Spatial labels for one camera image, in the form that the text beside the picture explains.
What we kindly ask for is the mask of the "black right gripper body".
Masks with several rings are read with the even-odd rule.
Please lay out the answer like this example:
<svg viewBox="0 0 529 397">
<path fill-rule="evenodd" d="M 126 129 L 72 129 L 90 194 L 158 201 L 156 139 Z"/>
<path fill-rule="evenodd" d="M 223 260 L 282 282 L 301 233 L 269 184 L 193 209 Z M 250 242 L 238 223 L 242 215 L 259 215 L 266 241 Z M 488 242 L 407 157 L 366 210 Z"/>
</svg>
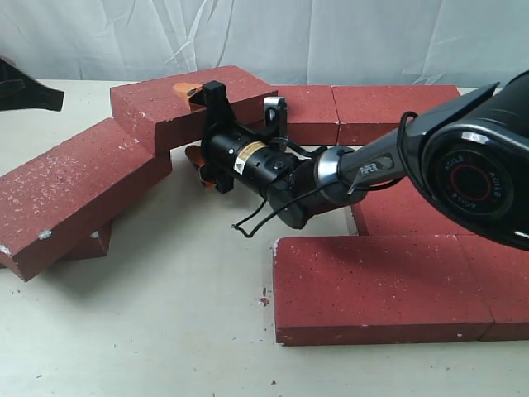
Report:
<svg viewBox="0 0 529 397">
<path fill-rule="evenodd" d="M 306 162 L 288 138 L 267 138 L 264 127 L 256 130 L 237 119 L 227 98 L 225 84 L 210 81 L 203 85 L 206 121 L 201 149 L 208 173 L 218 192 L 234 189 L 236 181 L 264 194 L 268 187 L 288 177 Z"/>
</svg>

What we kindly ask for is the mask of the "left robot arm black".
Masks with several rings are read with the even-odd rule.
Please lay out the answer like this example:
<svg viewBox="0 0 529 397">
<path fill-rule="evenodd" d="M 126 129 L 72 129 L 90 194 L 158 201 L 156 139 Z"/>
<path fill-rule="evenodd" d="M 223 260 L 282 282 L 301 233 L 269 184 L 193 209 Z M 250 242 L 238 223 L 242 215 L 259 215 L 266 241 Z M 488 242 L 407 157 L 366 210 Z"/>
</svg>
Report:
<svg viewBox="0 0 529 397">
<path fill-rule="evenodd" d="M 64 91 L 50 88 L 1 58 L 1 111 L 44 109 L 60 112 Z"/>
</svg>

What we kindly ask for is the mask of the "right robot arm black grey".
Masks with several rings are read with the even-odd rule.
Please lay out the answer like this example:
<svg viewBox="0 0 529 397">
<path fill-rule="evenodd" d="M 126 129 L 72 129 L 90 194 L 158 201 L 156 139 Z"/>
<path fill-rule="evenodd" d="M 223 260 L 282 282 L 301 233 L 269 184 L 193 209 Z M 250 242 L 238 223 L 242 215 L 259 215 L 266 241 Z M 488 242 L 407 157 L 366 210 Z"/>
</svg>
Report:
<svg viewBox="0 0 529 397">
<path fill-rule="evenodd" d="M 354 149 L 306 151 L 287 136 L 287 103 L 264 100 L 265 126 L 240 122 L 226 86 L 176 84 L 193 110 L 203 109 L 200 144 L 186 155 L 207 188 L 241 183 L 271 207 L 271 217 L 301 229 L 314 216 L 353 205 L 408 179 L 439 213 L 492 242 L 528 248 L 528 76 L 477 88 Z"/>
</svg>

